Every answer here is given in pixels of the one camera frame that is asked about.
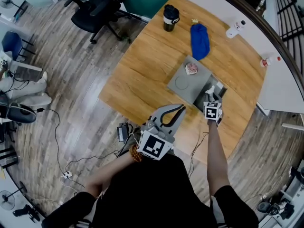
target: power strip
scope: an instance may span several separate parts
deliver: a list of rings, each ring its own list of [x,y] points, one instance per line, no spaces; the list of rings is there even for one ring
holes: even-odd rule
[[[72,174],[72,172],[70,172],[70,171],[67,171],[66,173],[63,173],[63,177],[64,177],[65,179],[67,179],[68,177],[71,177],[71,176],[73,176],[73,174]]]

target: blue cloth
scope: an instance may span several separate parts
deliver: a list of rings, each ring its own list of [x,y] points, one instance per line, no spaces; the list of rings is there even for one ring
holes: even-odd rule
[[[198,61],[203,59],[210,52],[207,28],[202,24],[191,26],[191,47],[192,56]]]

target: beaded bracelet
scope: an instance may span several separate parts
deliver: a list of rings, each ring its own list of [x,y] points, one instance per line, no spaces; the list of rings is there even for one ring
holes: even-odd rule
[[[136,150],[137,150],[136,145],[133,145],[129,149],[129,152],[136,162],[141,162],[143,160],[143,155],[141,153],[138,153]]]

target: desk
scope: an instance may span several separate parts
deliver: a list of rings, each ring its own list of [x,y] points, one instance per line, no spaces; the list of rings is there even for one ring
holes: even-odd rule
[[[191,19],[198,19],[208,29],[211,48],[200,62],[227,88],[224,118],[218,130],[228,157],[256,106],[266,72],[259,64],[261,58],[241,36],[228,39],[228,26],[198,5],[188,0],[167,3],[180,11],[174,31],[163,29],[162,7],[122,57],[99,98],[136,124],[144,123],[160,106],[185,104],[187,113],[175,134],[174,146],[190,154],[199,133],[208,131],[207,120],[196,107],[169,90],[167,84],[185,57],[192,55]],[[194,156],[202,163],[207,163],[207,144],[206,137]]]

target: shoe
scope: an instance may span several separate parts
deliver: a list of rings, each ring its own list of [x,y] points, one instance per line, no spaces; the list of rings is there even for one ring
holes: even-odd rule
[[[48,73],[47,72],[44,72],[43,75],[42,75],[42,78],[47,81],[48,79]]]

